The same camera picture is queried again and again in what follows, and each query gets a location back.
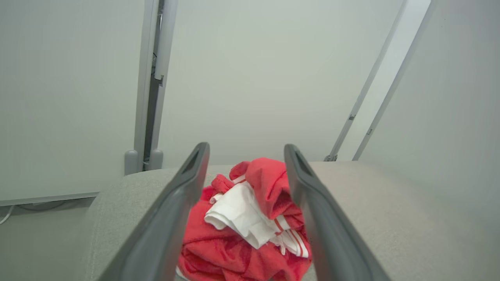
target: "gray cushion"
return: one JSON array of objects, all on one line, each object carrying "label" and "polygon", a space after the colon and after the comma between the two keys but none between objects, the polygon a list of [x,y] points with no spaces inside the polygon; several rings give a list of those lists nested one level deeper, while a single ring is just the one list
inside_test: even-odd
[{"label": "gray cushion", "polygon": [[[393,280],[493,280],[496,237],[390,171],[360,161],[311,167]],[[205,185],[232,166],[210,166]],[[89,241],[81,280],[96,280],[176,169],[125,176],[102,191],[86,215]],[[315,280],[311,269],[304,280]]]}]

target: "red clothing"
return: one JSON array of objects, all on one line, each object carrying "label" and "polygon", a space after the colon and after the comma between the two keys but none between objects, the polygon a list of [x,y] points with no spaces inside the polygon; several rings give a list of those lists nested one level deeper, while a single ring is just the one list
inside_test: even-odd
[{"label": "red clothing", "polygon": [[210,198],[217,193],[227,192],[235,185],[232,180],[242,175],[254,189],[264,215],[270,220],[284,215],[291,229],[304,237],[304,244],[311,253],[304,218],[290,197],[285,164],[259,158],[233,167],[229,173],[231,180],[217,175],[212,184],[203,190],[200,201],[189,214],[179,269],[191,281],[301,280],[311,265],[310,258],[298,257],[288,251],[282,255],[271,242],[257,250],[231,228],[217,230],[205,223],[205,214],[212,207]]}]

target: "white board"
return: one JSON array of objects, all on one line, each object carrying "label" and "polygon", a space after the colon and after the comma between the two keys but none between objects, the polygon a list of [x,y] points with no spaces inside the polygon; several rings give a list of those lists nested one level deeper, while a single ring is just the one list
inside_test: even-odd
[{"label": "white board", "polygon": [[143,0],[0,2],[0,204],[95,194],[134,149]]},{"label": "white board", "polygon": [[158,149],[179,166],[329,153],[401,0],[179,1]]}]

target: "white wall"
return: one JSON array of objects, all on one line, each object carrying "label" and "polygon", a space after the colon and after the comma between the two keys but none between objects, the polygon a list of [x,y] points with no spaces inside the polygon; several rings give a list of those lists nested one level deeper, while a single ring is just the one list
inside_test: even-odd
[{"label": "white wall", "polygon": [[402,0],[179,1],[158,148],[179,166],[328,155]]},{"label": "white wall", "polygon": [[441,0],[360,161],[500,229],[500,2]]},{"label": "white wall", "polygon": [[0,1],[0,202],[124,175],[143,15],[142,0]]}]

